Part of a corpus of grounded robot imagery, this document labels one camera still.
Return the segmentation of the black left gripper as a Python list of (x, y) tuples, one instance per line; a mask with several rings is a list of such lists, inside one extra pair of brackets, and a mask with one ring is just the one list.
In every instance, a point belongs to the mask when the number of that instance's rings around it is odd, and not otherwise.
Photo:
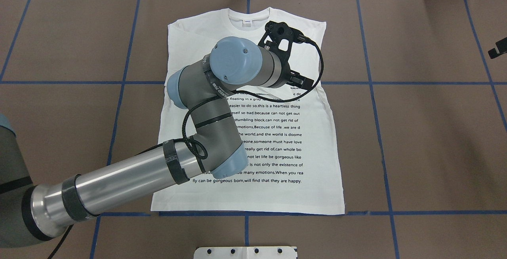
[(277, 79), (277, 88), (280, 88), (285, 84), (288, 84), (289, 86), (295, 86), (299, 89), (311, 89), (314, 84), (314, 80), (304, 77), (296, 71), (283, 69), (280, 73), (279, 78)]

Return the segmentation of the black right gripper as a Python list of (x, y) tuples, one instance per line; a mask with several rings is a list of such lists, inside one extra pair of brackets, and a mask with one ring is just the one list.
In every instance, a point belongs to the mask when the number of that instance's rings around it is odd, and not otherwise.
[(495, 59), (505, 53), (507, 53), (507, 37), (496, 41), (494, 48), (488, 51), (490, 59)]

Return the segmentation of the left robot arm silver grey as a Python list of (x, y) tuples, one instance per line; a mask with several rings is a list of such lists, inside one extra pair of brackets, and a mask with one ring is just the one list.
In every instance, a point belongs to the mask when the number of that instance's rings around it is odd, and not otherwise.
[(17, 134), (1, 115), (1, 248), (66, 237), (73, 225), (147, 194), (206, 172), (221, 179), (243, 170), (248, 157), (227, 98), (245, 94), (244, 86), (314, 89), (315, 81), (289, 68), (293, 44), (319, 50), (303, 35), (288, 38), (287, 50), (280, 50), (274, 37), (259, 44), (239, 37), (219, 40), (201, 60), (167, 80), (167, 97), (184, 111), (179, 134), (55, 185), (33, 183)]

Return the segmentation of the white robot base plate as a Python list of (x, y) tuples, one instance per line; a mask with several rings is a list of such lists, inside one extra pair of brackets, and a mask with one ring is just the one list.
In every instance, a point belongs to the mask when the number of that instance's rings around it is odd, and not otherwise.
[(194, 259), (297, 259), (293, 246), (229, 246), (195, 250)]

